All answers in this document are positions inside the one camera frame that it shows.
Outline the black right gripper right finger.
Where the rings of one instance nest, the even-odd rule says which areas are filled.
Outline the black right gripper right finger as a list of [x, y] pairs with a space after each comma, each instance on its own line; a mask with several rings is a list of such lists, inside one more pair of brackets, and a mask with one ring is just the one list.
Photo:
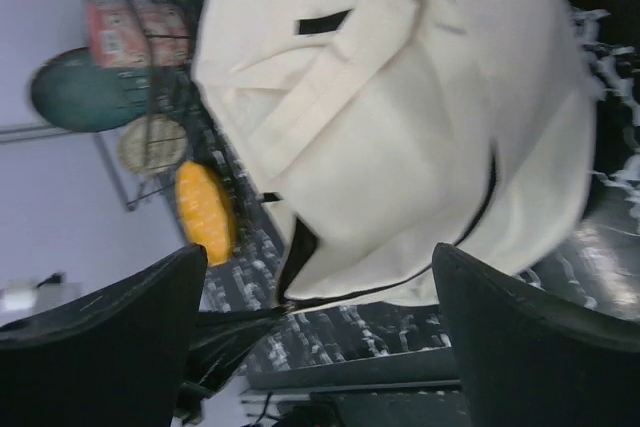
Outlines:
[[636, 426], [639, 325], [509, 277], [449, 244], [432, 271], [475, 426]]

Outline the orange dotted plate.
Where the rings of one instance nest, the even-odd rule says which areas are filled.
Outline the orange dotted plate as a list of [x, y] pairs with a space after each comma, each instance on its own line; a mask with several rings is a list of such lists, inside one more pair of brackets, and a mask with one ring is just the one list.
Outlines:
[[210, 266], [226, 263], [237, 239], [236, 219], [228, 192], [215, 171], [193, 160], [176, 171], [175, 198], [190, 242], [206, 249]]

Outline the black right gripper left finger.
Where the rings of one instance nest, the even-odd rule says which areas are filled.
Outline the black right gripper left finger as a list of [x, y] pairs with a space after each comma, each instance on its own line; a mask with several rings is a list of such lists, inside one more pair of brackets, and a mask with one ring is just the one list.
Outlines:
[[4, 426], [168, 426], [207, 268], [188, 245], [1, 329]]

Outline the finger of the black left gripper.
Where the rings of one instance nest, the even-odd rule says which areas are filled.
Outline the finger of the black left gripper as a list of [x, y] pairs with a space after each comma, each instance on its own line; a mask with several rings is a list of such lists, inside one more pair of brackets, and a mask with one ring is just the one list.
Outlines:
[[282, 307], [255, 311], [200, 311], [191, 338], [183, 379], [218, 392], [232, 379], [254, 347], [285, 316]]

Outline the pink patterned mug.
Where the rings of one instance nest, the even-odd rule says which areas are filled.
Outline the pink patterned mug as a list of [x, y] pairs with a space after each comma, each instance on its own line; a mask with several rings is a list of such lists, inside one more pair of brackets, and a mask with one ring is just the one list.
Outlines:
[[170, 67], [189, 58], [189, 37], [181, 10], [171, 4], [90, 1], [86, 5], [89, 49], [106, 68]]

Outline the dark green plate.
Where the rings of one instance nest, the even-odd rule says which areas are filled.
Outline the dark green plate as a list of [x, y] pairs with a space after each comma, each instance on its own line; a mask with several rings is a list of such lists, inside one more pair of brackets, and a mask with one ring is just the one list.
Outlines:
[[63, 52], [33, 75], [29, 96], [49, 124], [72, 132], [122, 127], [147, 112], [149, 69], [105, 68], [86, 48]]

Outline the cream canvas student bag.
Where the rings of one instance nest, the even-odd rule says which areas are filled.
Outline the cream canvas student bag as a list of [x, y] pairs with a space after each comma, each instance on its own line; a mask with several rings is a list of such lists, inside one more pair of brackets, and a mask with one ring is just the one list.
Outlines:
[[207, 0], [193, 80], [285, 246], [293, 310], [437, 301], [582, 216], [596, 109], [566, 0]]

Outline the beige patterned plate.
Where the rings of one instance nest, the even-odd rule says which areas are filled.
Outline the beige patterned plate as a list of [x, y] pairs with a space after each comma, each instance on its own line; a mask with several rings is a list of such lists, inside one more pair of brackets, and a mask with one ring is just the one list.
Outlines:
[[177, 164], [187, 151], [184, 127], [167, 115], [143, 116], [126, 125], [117, 155], [132, 174], [151, 176]]

